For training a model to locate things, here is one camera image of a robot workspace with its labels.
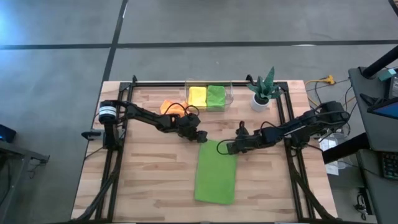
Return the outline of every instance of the potted plant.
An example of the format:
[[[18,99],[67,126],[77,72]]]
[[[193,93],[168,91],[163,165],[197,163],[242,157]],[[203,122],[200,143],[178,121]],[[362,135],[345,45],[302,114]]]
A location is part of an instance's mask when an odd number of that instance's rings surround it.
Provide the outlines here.
[[[248,88],[254,92],[251,100],[251,108],[257,112],[264,111],[271,99],[280,96],[279,86],[274,85],[274,67],[269,71],[266,79],[258,77],[256,85],[247,84]]]

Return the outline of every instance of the succulent plant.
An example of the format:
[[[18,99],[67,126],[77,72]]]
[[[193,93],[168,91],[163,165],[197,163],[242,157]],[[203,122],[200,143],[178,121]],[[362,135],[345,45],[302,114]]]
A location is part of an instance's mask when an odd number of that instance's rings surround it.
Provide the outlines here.
[[[256,85],[247,84],[248,88],[265,103],[267,103],[270,99],[277,98],[281,94],[279,91],[279,86],[274,85],[274,75],[275,69],[272,67],[266,79],[263,79],[259,76],[257,78]]]

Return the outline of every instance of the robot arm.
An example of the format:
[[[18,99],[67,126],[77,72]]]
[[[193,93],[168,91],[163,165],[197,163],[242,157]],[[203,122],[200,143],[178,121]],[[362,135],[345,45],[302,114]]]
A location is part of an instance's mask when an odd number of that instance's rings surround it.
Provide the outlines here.
[[[124,115],[119,119],[116,117],[117,107],[125,109]],[[193,113],[181,118],[178,114],[155,114],[128,101],[105,100],[99,104],[99,122],[104,125],[105,129],[105,147],[119,146],[119,134],[116,127],[127,119],[136,119],[151,124],[163,133],[175,132],[180,137],[187,138],[190,141],[207,141],[207,132],[197,131],[200,120]]]
[[[279,127],[260,128],[249,135],[241,121],[236,130],[235,141],[227,143],[228,154],[246,153],[250,150],[274,146],[284,137],[290,136],[292,146],[303,148],[314,134],[325,133],[327,129],[335,131],[349,120],[349,113],[345,112],[341,103],[331,101],[321,104],[315,110],[304,112]]]

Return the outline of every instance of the gray floor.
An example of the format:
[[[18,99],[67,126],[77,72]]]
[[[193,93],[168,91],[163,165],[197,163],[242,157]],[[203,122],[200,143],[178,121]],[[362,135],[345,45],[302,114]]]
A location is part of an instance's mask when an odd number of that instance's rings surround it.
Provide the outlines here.
[[[109,44],[120,6],[121,0],[1,1],[0,44]],[[130,0],[119,42],[379,40],[395,39],[397,26],[387,0]],[[140,80],[240,80],[275,66],[280,80],[333,75],[339,81],[347,79],[349,68],[367,66],[391,48],[118,49],[109,79],[130,80],[134,74]],[[0,123],[17,130],[16,144],[51,155],[34,179],[25,176],[8,216],[13,223],[69,219],[87,144],[80,133],[91,125],[108,54],[109,49],[0,50]],[[343,102],[348,87],[349,82],[324,87],[319,95]],[[315,99],[313,91],[308,94]],[[364,131],[357,108],[349,123],[350,136]],[[339,217],[359,221],[359,213],[344,209],[352,208],[355,188],[332,187]]]

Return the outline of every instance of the wooden table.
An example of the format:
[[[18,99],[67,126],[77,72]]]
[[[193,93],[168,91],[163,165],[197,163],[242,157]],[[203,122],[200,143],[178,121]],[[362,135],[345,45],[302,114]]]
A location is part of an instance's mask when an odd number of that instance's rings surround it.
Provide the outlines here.
[[[294,114],[299,116],[310,109],[304,83],[302,80],[287,82]],[[119,84],[104,82],[99,101],[116,99]],[[234,138],[235,129],[242,120],[250,133],[260,128],[263,121],[280,124],[276,101],[271,101],[268,110],[257,113],[249,105],[252,94],[247,87],[234,87],[234,101],[229,110],[200,113],[198,129],[207,131],[208,139],[222,140]],[[132,102],[159,113],[164,100],[182,102],[184,99],[184,87],[135,87]],[[103,129],[97,118],[93,127]],[[92,141],[87,153],[101,146],[101,141]],[[199,147],[198,143],[189,142],[174,133],[161,133],[153,126],[130,120],[113,221],[274,222],[297,219],[283,142],[238,156],[235,202],[232,205],[194,200]],[[101,150],[85,161],[72,218],[81,215],[98,193],[105,157],[106,150]],[[321,152],[306,148],[303,157],[312,192],[336,217]],[[300,198],[306,214],[302,192]]]

